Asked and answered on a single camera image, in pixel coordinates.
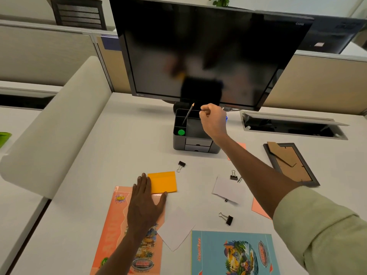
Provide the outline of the white rounded desk divider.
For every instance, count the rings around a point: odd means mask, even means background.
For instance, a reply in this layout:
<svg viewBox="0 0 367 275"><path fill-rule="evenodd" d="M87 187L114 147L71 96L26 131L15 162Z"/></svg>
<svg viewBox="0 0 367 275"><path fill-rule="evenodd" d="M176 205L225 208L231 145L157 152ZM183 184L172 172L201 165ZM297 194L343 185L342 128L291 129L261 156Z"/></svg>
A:
<svg viewBox="0 0 367 275"><path fill-rule="evenodd" d="M53 199L112 91L89 57L0 160L7 182Z"/></svg>

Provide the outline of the green plastic object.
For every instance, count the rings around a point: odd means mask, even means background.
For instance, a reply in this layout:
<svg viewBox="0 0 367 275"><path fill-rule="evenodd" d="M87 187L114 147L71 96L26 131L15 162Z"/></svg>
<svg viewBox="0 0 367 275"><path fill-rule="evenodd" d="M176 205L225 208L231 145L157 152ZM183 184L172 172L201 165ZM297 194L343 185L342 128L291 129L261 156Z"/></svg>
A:
<svg viewBox="0 0 367 275"><path fill-rule="evenodd" d="M12 134L8 132L0 132L0 149L11 138Z"/></svg>

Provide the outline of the black computer monitor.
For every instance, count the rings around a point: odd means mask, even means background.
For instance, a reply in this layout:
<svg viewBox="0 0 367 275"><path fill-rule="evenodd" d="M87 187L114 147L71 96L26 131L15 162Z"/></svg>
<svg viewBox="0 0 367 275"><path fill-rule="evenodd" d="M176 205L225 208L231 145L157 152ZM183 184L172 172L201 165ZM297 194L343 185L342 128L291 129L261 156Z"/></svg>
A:
<svg viewBox="0 0 367 275"><path fill-rule="evenodd" d="M131 94L258 111L314 19L161 0L109 0Z"/></svg>

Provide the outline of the white paper sheet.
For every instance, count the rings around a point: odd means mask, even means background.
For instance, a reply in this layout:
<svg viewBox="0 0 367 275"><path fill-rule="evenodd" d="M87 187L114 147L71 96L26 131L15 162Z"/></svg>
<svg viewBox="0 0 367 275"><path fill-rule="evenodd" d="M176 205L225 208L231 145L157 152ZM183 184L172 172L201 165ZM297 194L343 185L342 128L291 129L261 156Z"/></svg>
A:
<svg viewBox="0 0 367 275"><path fill-rule="evenodd" d="M194 220L182 208L178 207L169 214L158 229L158 235L171 251L175 251L194 227Z"/></svg>
<svg viewBox="0 0 367 275"><path fill-rule="evenodd" d="M245 183L217 176L212 194L218 195L236 204L243 204L245 198Z"/></svg>

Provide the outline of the pencil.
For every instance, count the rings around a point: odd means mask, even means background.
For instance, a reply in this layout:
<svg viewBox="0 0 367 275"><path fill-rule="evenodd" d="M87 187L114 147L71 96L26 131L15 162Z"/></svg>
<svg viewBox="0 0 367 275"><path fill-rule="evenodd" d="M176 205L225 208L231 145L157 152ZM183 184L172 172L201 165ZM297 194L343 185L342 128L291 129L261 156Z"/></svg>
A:
<svg viewBox="0 0 367 275"><path fill-rule="evenodd" d="M194 107L194 106L195 106L195 103L192 103L192 105L191 105L190 109L188 110L188 112L187 112L187 114L186 114L186 116L185 116L184 121L182 122L182 125L184 125L184 124L185 124L185 122L186 122L186 120L187 120L188 116L190 115L190 112L191 112L191 110L193 109L193 107Z"/></svg>

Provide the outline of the dark picture frame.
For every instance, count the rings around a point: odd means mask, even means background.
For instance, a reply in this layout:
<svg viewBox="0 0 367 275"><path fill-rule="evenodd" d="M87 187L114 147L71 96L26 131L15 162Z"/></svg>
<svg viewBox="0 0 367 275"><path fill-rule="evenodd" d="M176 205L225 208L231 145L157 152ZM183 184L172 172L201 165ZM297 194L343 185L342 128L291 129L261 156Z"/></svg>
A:
<svg viewBox="0 0 367 275"><path fill-rule="evenodd" d="M299 185L316 188L320 183L294 143L267 142L263 144L272 167Z"/></svg>

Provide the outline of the person's left hand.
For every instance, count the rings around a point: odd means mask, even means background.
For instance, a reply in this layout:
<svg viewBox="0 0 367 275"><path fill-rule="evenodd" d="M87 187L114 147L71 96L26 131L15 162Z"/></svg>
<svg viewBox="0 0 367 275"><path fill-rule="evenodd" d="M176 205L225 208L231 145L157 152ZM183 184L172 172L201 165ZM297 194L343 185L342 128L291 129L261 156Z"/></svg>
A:
<svg viewBox="0 0 367 275"><path fill-rule="evenodd" d="M156 204L153 201L150 178L147 177L145 198L140 195L140 180L141 176L137 179L135 199L129 204L127 224L128 229L132 228L132 231L143 232L144 229L150 229L162 213L157 212Z"/></svg>

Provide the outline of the person's right forearm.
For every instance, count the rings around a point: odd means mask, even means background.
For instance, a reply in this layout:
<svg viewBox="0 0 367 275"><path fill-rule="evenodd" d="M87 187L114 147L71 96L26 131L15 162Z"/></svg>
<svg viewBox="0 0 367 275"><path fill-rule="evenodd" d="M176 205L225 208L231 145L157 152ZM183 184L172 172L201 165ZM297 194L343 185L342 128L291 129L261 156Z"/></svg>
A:
<svg viewBox="0 0 367 275"><path fill-rule="evenodd" d="M230 158L267 215L274 219L274 212L281 200L299 187L297 182L262 162L226 133L213 137L213 140Z"/></svg>

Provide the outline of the orange illustrated booklet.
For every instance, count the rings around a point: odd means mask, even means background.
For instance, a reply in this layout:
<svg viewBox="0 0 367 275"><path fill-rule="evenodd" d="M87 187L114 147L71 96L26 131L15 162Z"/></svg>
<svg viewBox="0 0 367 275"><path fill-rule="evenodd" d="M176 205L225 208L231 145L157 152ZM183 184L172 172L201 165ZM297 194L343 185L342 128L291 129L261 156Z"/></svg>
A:
<svg viewBox="0 0 367 275"><path fill-rule="evenodd" d="M131 193L132 187L115 187L89 275L95 275L100 270L126 235ZM158 229L163 225L164 219L165 211L142 240L128 275L160 275L163 240L158 235Z"/></svg>

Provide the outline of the person's right hand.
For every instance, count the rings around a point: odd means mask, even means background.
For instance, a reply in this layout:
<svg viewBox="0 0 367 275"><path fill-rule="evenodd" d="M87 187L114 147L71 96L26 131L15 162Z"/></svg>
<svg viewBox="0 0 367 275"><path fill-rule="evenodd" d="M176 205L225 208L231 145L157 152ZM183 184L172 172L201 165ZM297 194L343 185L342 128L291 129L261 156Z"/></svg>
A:
<svg viewBox="0 0 367 275"><path fill-rule="evenodd" d="M226 112L222 110L222 117L219 119L200 119L205 133L207 133L215 143L227 137Z"/></svg>

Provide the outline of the orange sticky note pad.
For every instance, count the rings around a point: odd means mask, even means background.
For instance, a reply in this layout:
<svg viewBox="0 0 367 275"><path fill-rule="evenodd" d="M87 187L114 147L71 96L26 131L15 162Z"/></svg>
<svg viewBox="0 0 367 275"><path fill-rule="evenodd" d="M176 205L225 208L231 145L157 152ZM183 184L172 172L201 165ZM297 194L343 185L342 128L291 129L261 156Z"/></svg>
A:
<svg viewBox="0 0 367 275"><path fill-rule="evenodd" d="M151 181L152 194L174 193L177 191L175 171L149 173L148 177Z"/></svg>

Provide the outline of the blue illustrated booklet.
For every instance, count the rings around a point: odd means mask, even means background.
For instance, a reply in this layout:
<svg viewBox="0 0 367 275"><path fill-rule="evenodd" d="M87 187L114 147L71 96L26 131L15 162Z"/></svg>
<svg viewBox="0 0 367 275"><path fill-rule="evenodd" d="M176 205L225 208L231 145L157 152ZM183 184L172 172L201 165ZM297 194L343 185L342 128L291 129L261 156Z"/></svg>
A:
<svg viewBox="0 0 367 275"><path fill-rule="evenodd" d="M271 234L193 230L191 275L281 275Z"/></svg>

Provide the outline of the black desk organizer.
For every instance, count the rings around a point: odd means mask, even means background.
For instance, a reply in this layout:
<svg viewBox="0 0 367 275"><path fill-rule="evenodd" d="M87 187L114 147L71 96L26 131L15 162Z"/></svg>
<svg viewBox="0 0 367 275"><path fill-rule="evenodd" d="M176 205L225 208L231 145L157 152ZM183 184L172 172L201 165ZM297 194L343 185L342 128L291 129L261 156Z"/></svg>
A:
<svg viewBox="0 0 367 275"><path fill-rule="evenodd" d="M221 148L205 133L200 120L199 110L191 110L185 124L182 125L187 112L188 109L178 109L175 115L173 148L180 151L218 154ZM179 129L185 129L186 135L178 135L177 131Z"/></svg>

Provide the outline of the person's left forearm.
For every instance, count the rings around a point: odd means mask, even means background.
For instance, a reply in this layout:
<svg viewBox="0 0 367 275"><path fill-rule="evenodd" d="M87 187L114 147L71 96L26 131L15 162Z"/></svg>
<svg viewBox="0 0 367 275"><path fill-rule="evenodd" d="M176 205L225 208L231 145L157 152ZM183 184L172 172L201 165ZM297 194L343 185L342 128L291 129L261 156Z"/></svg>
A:
<svg viewBox="0 0 367 275"><path fill-rule="evenodd" d="M144 229L143 232L132 231L132 228L129 228L119 246L95 275L127 275L148 231L149 228Z"/></svg>

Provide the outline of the black monitor back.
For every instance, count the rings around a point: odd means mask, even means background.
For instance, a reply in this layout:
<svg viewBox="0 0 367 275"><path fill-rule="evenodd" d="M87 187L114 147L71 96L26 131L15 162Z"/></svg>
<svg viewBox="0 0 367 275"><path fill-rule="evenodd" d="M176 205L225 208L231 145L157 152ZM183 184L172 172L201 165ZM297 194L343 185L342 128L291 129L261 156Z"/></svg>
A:
<svg viewBox="0 0 367 275"><path fill-rule="evenodd" d="M313 18L314 22L297 50L341 54L352 39L367 28L367 19L289 12L274 14Z"/></svg>

